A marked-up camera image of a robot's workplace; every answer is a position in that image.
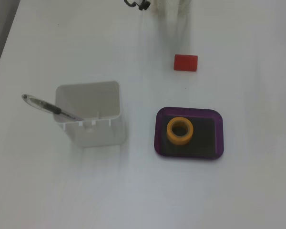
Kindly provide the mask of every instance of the tape roll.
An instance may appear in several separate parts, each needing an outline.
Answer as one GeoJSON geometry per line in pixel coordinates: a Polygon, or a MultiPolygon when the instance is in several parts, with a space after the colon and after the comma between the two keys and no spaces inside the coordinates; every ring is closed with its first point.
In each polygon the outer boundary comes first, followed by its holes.
{"type": "Polygon", "coordinates": [[[194,128],[190,120],[183,117],[173,118],[167,125],[166,135],[168,140],[177,146],[183,146],[190,142],[194,128]]]}

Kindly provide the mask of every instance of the white table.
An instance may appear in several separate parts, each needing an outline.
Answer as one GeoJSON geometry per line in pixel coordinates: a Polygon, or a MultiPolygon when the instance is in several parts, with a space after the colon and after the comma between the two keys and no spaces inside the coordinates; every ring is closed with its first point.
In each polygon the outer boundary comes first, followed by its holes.
{"type": "Polygon", "coordinates": [[[122,0],[22,0],[0,61],[0,229],[286,228],[286,0],[194,0],[173,57],[147,13],[122,0]],[[75,147],[51,115],[62,84],[117,80],[128,140],[75,147]],[[157,111],[224,119],[214,162],[153,148],[157,111]]]}

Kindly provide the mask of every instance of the red block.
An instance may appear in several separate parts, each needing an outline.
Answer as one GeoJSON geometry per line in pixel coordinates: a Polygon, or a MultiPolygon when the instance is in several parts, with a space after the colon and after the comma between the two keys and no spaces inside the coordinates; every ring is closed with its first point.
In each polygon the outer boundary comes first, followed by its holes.
{"type": "Polygon", "coordinates": [[[174,70],[196,72],[198,66],[198,56],[175,55],[174,70]]]}

